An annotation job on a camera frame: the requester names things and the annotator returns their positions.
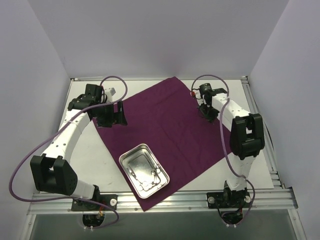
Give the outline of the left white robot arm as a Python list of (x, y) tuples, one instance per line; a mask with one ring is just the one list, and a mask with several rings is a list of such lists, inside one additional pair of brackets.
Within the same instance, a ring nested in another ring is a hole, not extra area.
[(123, 102), (113, 101), (115, 93), (113, 87), (105, 89), (102, 85), (87, 84), (85, 92), (68, 104), (60, 133), (40, 156), (34, 155), (30, 160), (38, 191), (83, 199), (83, 204), (90, 210), (100, 206), (99, 187), (80, 180), (70, 161), (83, 130), (91, 120), (102, 128), (128, 124)]

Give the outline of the steel instrument tray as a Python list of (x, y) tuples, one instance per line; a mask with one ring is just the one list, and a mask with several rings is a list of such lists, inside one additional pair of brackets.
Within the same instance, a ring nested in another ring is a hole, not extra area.
[[(162, 167), (147, 144), (139, 144), (133, 149), (125, 152), (119, 157), (118, 161), (138, 197), (141, 199), (149, 198), (159, 190), (166, 187), (170, 182), (168, 173)], [(152, 186), (151, 182), (154, 177), (151, 175), (151, 170), (155, 165), (159, 165), (161, 168), (161, 173), (159, 174), (161, 183), (159, 185)], [(143, 190), (139, 186), (139, 183), (130, 175), (128, 170), (129, 168), (134, 171), (141, 182), (147, 185), (146, 190)]]

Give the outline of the purple surgical cloth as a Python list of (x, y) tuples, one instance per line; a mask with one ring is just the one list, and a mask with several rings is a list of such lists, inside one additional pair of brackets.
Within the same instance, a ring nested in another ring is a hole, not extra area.
[(230, 154), (230, 131), (203, 118), (187, 86), (176, 77), (163, 80), (123, 101), (127, 125), (96, 130), (115, 162), (140, 144), (149, 146), (170, 182), (149, 198), (144, 211), (169, 197)]

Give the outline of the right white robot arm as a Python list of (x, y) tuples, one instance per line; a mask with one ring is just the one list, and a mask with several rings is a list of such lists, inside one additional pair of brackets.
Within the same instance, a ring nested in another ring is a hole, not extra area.
[(222, 200), (232, 207), (240, 201), (239, 193), (247, 191), (251, 166), (265, 147), (263, 118), (239, 106), (224, 88), (213, 89), (210, 83), (192, 89), (191, 95), (206, 120), (212, 123), (219, 119), (223, 128), (230, 126), (228, 145), (231, 153), (226, 161), (231, 174), (225, 181)]

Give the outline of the steel forceps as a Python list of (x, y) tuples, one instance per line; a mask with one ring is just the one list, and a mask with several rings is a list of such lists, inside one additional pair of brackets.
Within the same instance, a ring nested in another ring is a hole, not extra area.
[(137, 177), (137, 175), (135, 174), (135, 172), (131, 168), (129, 168), (128, 170), (129, 170), (130, 175), (139, 183), (139, 186), (144, 191), (146, 191), (148, 185), (145, 185), (142, 181), (140, 181), (139, 178)]

